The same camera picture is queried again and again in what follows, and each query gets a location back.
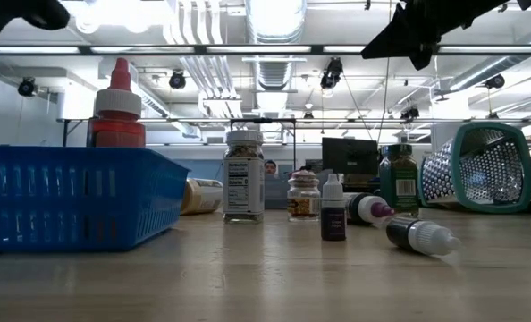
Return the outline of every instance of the green bottle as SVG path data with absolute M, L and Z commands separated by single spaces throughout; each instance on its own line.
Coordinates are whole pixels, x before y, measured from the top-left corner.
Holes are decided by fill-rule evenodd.
M 381 197 L 396 214 L 418 216 L 418 168 L 409 144 L 383 147 Z

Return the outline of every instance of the table surface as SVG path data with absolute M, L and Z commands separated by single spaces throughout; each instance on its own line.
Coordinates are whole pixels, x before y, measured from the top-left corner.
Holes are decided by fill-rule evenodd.
M 530 321 L 531 216 L 422 211 L 464 249 L 442 258 L 393 247 L 384 231 L 268 212 L 219 214 L 127 253 L 0 255 L 0 321 Z

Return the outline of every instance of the jar lid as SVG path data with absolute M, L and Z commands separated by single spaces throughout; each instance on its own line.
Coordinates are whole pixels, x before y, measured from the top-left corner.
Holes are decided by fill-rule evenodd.
M 264 143 L 264 134 L 260 131 L 239 130 L 231 131 L 226 136 L 226 143 L 230 144 L 236 141 L 248 141 L 256 144 Z
M 411 155 L 412 146 L 410 144 L 393 144 L 384 147 L 383 154 L 389 156 L 391 154 Z

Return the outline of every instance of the blue plastic basket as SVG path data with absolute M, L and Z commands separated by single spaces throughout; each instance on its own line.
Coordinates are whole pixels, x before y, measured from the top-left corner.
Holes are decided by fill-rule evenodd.
M 188 169 L 148 149 L 0 147 L 0 251 L 129 250 L 179 218 Z

